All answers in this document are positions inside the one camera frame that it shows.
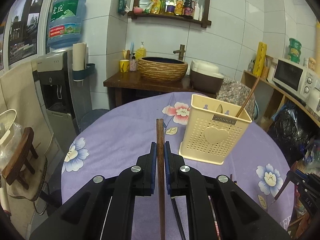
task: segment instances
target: brown rice cooker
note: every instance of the brown rice cooker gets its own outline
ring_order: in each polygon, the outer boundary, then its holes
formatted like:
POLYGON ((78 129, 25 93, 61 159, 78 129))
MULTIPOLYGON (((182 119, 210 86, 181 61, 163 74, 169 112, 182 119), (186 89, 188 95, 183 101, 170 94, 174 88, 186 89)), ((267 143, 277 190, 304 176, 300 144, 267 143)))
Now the brown rice cooker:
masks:
POLYGON ((190 81, 194 89, 200 92, 217 94, 220 91, 224 74, 219 67, 203 60, 192 60, 190 64, 190 81))

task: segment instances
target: jianhao label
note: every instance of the jianhao label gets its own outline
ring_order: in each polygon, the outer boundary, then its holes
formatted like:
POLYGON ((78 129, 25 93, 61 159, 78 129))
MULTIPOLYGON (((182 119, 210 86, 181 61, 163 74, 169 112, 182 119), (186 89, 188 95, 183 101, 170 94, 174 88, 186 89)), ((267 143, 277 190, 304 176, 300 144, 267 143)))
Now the jianhao label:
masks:
POLYGON ((231 118, 226 118, 218 115, 214 115, 212 120, 219 121, 219 122, 224 122, 227 124, 235 125, 237 120, 231 119, 231 118))

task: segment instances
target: blue water bottle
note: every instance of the blue water bottle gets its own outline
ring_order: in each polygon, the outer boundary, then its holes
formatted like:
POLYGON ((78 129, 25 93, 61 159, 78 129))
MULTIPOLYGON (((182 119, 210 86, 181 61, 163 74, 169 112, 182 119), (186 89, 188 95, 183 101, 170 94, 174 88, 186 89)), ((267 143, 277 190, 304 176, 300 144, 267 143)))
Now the blue water bottle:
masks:
POLYGON ((55 0, 49 24, 48 45, 53 49, 72 46, 81 39, 86 0, 55 0))

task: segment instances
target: bronze faucet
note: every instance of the bronze faucet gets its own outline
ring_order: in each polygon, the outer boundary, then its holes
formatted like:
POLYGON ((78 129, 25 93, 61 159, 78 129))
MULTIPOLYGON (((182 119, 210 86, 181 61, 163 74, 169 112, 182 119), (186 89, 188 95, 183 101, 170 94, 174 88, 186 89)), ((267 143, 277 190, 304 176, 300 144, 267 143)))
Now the bronze faucet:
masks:
POLYGON ((173 54, 177 54, 179 53, 179 60, 183 60, 183 54, 185 53, 185 49, 184 49, 184 44, 180 44, 180 49, 179 50, 174 50, 173 54))

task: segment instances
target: round table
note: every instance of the round table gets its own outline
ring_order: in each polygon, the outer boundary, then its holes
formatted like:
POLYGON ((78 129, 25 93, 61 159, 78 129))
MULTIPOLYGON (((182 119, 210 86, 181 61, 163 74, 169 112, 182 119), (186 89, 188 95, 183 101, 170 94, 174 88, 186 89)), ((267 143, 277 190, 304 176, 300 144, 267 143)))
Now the round table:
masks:
MULTIPOLYGON (((73 142, 62 167, 63 203, 96 175, 110 178, 136 164, 137 158, 150 152, 156 141, 156 119, 163 118, 165 141, 178 153, 183 140, 189 92, 169 93, 137 100, 106 113, 85 129, 73 142)), ((223 165, 185 159, 186 165, 203 175, 233 175, 233 180, 255 202, 266 210, 283 228, 292 214, 294 185, 289 183, 280 198, 272 203, 285 179, 289 166, 276 143, 254 122, 225 159, 223 165)), ((157 182, 151 197, 136 197, 132 239, 160 239, 157 182)), ((165 197, 166 239, 181 239, 170 196, 165 197)), ((177 197, 184 232, 188 238, 188 217, 185 197, 177 197)))

